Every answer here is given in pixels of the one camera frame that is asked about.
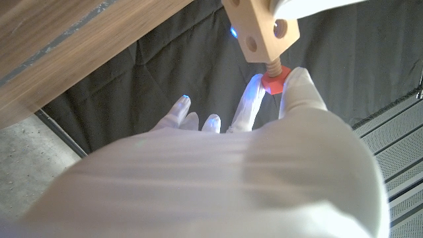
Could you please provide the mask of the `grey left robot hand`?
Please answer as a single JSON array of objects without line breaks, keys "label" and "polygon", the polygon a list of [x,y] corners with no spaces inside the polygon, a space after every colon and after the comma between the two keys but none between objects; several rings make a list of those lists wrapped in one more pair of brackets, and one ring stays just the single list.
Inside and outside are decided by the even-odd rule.
[{"label": "grey left robot hand", "polygon": [[363,1],[365,0],[271,0],[269,10],[276,19],[293,20]]}]

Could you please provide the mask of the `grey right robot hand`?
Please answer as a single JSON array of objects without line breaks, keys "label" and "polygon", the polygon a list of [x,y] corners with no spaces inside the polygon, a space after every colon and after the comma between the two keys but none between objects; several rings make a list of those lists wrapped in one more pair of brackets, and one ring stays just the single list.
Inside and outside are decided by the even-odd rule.
[{"label": "grey right robot hand", "polygon": [[225,133],[182,96],[149,132],[61,174],[2,237],[388,237],[369,148],[330,112],[309,72],[284,83],[278,119],[254,129],[255,75]]}]

